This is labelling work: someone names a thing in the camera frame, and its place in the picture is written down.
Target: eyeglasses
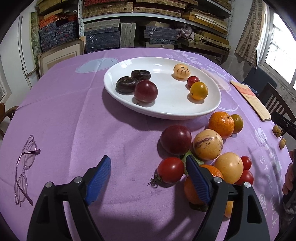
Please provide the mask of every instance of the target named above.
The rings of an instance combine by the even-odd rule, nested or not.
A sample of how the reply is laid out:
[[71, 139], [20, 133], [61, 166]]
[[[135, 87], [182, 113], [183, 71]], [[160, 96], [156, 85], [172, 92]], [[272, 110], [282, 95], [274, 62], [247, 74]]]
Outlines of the eyeglasses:
[[[26, 199], [33, 206], [33, 201], [27, 195], [28, 181], [25, 172], [33, 165], [36, 155], [40, 153], [34, 140], [34, 136], [30, 135], [28, 138], [20, 157], [17, 160], [17, 167], [15, 169], [15, 203], [20, 205]], [[22, 166], [22, 173], [18, 175], [18, 167]]]

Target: wooden picture frame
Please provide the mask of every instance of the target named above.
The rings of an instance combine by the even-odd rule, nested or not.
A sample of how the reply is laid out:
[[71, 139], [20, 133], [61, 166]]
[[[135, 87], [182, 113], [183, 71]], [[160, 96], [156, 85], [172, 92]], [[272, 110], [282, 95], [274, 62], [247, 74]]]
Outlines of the wooden picture frame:
[[40, 77], [55, 64], [82, 54], [85, 54], [85, 41], [80, 38], [61, 44], [40, 54], [38, 57]]

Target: eyeglass frame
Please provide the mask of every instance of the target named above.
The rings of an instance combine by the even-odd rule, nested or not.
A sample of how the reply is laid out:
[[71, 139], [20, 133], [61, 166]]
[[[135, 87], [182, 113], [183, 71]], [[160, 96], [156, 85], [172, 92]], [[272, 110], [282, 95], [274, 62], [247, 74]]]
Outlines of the eyeglass frame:
[[[35, 144], [35, 150], [34, 150], [34, 151], [27, 151], [27, 152], [24, 152], [24, 150], [25, 150], [27, 144], [30, 143], [30, 142], [33, 142], [33, 143]], [[16, 168], [15, 168], [15, 184], [18, 186], [18, 188], [20, 189], [20, 191], [22, 192], [22, 194], [25, 196], [25, 198], [29, 201], [29, 203], [31, 204], [31, 206], [33, 206], [33, 201], [32, 201], [31, 198], [28, 196], [28, 194], [26, 194], [26, 193], [23, 191], [23, 189], [20, 187], [20, 185], [19, 185], [19, 183], [18, 183], [18, 180], [17, 180], [17, 168], [18, 168], [18, 164], [20, 163], [20, 159], [21, 159], [21, 157], [22, 157], [23, 155], [26, 155], [26, 154], [35, 154], [35, 155], [40, 154], [40, 149], [37, 150], [37, 145], [36, 145], [36, 143], [35, 143], [35, 141], [34, 141], [34, 136], [33, 136], [33, 135], [30, 135], [29, 138], [28, 138], [28, 140], [27, 140], [27, 142], [25, 143], [24, 148], [22, 149], [22, 153], [21, 153], [20, 157], [19, 157], [18, 160], [17, 160], [17, 166], [16, 166]], [[30, 168], [31, 166], [28, 167], [28, 166], [26, 166], [26, 164], [24, 163], [24, 166], [23, 166], [23, 172], [22, 172], [21, 175], [23, 175], [23, 177], [24, 177], [25, 179], [26, 179], [25, 171], [26, 171], [26, 170], [29, 170], [29, 168]], [[21, 200], [18, 200], [18, 201], [17, 201], [17, 189], [16, 189], [16, 186], [15, 186], [15, 204], [16, 204], [16, 205], [18, 205], [18, 204], [20, 205], [21, 203], [22, 203]]]

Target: plate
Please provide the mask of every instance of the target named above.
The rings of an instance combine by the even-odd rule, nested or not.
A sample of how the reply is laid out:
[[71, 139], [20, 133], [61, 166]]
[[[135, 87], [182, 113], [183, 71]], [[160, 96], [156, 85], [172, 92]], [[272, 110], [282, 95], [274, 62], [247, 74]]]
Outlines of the plate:
[[[203, 101], [195, 101], [187, 89], [187, 79], [177, 80], [173, 77], [173, 68], [182, 62], [159, 57], [132, 58], [113, 65], [104, 76], [107, 92], [124, 106], [152, 117], [169, 120], [187, 120], [213, 112], [221, 102], [221, 92], [215, 81], [201, 70], [188, 65], [191, 76], [197, 76], [208, 87], [209, 94]], [[152, 103], [142, 103], [135, 99], [133, 93], [122, 94], [116, 91], [117, 80], [131, 76], [136, 70], [148, 70], [158, 89], [158, 96]]]

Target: purple tablecloth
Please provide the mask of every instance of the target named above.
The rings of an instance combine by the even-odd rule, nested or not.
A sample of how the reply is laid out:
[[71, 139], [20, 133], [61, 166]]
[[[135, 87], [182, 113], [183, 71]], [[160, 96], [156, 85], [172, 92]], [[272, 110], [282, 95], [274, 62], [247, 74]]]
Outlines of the purple tablecloth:
[[[26, 240], [32, 206], [14, 202], [16, 161], [34, 135], [41, 153], [26, 171], [28, 194], [34, 204], [47, 181], [56, 185], [82, 176], [103, 155], [112, 160], [106, 190], [90, 207], [106, 241], [191, 240], [204, 213], [189, 208], [183, 183], [169, 188], [147, 186], [159, 162], [168, 154], [157, 144], [161, 132], [173, 124], [189, 128], [192, 136], [205, 128], [210, 115], [187, 121], [162, 120], [138, 114], [114, 100], [104, 89], [103, 76], [117, 62], [142, 56], [176, 59], [211, 76], [222, 102], [217, 111], [239, 114], [243, 130], [226, 140], [223, 152], [253, 160], [254, 189], [266, 215], [271, 240], [279, 230], [279, 200], [288, 164], [288, 151], [278, 147], [273, 123], [259, 117], [229, 83], [232, 76], [203, 56], [177, 50], [133, 48], [101, 51], [65, 60], [45, 74], [20, 105], [0, 151], [0, 211], [20, 239]], [[79, 240], [69, 218], [74, 240]], [[228, 221], [217, 240], [223, 240]]]

